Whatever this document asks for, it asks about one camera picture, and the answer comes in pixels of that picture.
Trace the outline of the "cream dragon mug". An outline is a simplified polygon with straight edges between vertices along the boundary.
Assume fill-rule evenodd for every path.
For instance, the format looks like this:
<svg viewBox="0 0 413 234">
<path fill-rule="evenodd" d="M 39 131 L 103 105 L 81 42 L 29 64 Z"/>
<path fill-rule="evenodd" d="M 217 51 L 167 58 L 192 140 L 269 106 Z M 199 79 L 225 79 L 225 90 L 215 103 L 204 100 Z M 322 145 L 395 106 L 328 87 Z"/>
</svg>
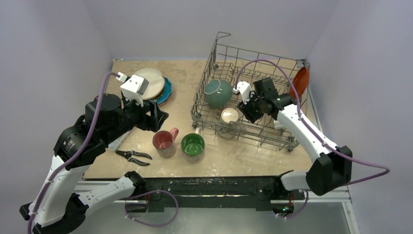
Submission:
<svg viewBox="0 0 413 234">
<path fill-rule="evenodd" d="M 234 108 L 222 110 L 219 119 L 218 134 L 223 138 L 233 138 L 245 135 L 245 127 L 238 122 L 239 112 Z"/>
</svg>

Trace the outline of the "pink ghost mug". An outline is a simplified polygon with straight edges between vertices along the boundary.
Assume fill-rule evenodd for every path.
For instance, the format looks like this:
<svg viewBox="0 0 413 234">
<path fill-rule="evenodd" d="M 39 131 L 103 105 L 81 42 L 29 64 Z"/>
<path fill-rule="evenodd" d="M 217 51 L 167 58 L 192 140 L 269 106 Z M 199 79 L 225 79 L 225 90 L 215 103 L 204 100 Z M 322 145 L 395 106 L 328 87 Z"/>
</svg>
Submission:
<svg viewBox="0 0 413 234">
<path fill-rule="evenodd" d="M 152 144 L 162 158 L 171 158 L 176 152 L 175 139 L 179 133 L 177 128 L 170 131 L 159 131 L 152 138 Z"/>
</svg>

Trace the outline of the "orange red plate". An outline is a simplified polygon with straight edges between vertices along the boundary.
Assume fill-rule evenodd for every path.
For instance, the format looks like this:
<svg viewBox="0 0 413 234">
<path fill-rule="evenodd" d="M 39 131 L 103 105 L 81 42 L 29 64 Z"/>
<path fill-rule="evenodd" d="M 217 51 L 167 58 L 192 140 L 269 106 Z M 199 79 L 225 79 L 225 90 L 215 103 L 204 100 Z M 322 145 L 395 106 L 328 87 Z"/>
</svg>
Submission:
<svg viewBox="0 0 413 234">
<path fill-rule="evenodd" d="M 292 83 L 297 91 L 299 98 L 304 94 L 309 83 L 310 71 L 306 67 L 302 67 L 295 75 Z"/>
</svg>

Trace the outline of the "white scalloped teal bowl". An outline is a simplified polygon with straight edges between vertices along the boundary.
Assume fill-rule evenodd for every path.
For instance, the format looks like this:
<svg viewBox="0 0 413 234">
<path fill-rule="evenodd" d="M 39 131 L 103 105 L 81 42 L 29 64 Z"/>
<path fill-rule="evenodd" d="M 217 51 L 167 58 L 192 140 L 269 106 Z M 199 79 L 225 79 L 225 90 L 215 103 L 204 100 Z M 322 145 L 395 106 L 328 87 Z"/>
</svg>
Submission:
<svg viewBox="0 0 413 234">
<path fill-rule="evenodd" d="M 223 79 L 212 79 L 204 87 L 205 102 L 215 109 L 224 107 L 233 95 L 233 88 L 230 83 Z"/>
</svg>

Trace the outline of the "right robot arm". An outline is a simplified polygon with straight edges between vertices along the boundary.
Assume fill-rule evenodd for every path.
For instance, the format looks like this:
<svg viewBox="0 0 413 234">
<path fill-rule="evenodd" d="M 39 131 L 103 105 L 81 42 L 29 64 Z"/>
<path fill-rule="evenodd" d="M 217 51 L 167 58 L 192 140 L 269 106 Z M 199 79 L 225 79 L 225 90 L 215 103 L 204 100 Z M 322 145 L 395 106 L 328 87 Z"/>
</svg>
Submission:
<svg viewBox="0 0 413 234">
<path fill-rule="evenodd" d="M 263 115 L 269 115 L 289 130 L 307 152 L 312 166 L 306 171 L 286 172 L 276 177 L 274 194 L 286 198 L 293 190 L 310 190 L 318 196 L 346 185 L 351 180 L 352 151 L 338 147 L 305 116 L 297 101 L 288 93 L 278 94 L 271 78 L 249 84 L 240 81 L 233 93 L 241 95 L 238 109 L 254 123 Z"/>
</svg>

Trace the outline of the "green floral mug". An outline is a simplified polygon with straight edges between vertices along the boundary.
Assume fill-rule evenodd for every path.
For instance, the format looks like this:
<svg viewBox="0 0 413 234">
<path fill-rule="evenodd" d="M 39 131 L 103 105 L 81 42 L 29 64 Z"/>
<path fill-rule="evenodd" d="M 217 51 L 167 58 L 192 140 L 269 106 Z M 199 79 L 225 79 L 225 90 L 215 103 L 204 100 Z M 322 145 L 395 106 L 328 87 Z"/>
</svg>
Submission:
<svg viewBox="0 0 413 234">
<path fill-rule="evenodd" d="M 181 149 L 188 163 L 195 164 L 204 159 L 206 144 L 201 131 L 196 128 L 194 133 L 185 135 L 181 141 Z"/>
</svg>

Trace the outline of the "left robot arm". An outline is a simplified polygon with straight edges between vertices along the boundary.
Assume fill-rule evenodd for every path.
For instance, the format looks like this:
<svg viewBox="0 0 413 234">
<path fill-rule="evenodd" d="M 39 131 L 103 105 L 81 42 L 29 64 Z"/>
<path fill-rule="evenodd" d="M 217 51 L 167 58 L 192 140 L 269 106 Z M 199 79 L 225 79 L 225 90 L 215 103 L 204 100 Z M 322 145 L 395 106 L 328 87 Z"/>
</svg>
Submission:
<svg viewBox="0 0 413 234">
<path fill-rule="evenodd" d="M 143 106 L 135 101 L 122 105 L 117 95 L 101 94 L 87 103 L 85 114 L 59 136 L 38 196 L 19 210 L 28 221 L 27 232 L 68 234 L 88 215 L 115 200 L 142 198 L 146 181 L 136 172 L 127 172 L 105 188 L 85 194 L 76 193 L 75 187 L 110 143 L 133 128 L 156 132 L 168 116 L 153 99 Z"/>
</svg>

